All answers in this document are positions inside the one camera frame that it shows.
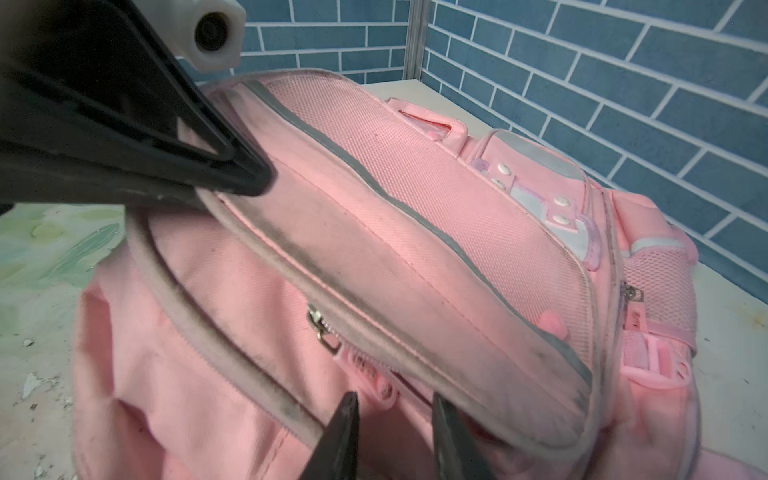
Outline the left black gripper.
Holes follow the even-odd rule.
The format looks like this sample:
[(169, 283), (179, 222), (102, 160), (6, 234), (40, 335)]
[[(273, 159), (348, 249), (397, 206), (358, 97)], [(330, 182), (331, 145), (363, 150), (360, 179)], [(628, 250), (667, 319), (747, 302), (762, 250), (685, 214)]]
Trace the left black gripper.
[[(185, 63), (134, 1), (3, 2), (1, 202), (202, 210), (192, 187), (266, 191), (268, 158)], [(141, 175), (66, 156), (138, 156)]]

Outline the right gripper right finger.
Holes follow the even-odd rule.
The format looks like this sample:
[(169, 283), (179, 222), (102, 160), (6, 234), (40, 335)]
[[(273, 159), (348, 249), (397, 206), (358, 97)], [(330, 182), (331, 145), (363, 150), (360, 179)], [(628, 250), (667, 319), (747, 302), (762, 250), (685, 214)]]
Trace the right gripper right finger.
[(458, 409), (433, 394), (432, 431), (436, 472), (442, 480), (495, 480)]

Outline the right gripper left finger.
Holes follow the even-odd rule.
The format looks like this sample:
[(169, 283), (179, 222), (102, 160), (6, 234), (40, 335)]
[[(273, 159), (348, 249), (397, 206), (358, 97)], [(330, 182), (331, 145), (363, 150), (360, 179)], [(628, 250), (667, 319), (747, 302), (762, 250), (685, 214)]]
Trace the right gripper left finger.
[(348, 391), (312, 452), (300, 480), (355, 480), (358, 467), (359, 402)]

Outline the pink student backpack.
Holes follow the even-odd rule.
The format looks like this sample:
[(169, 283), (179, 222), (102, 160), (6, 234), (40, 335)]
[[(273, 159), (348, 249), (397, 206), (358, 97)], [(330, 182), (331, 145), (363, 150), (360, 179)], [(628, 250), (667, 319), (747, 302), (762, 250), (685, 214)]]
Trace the pink student backpack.
[(365, 479), (443, 471), (437, 399), (499, 479), (761, 477), (700, 445), (698, 253), (651, 199), (328, 71), (206, 93), (275, 180), (126, 209), (75, 319), (80, 478), (297, 479), (348, 393)]

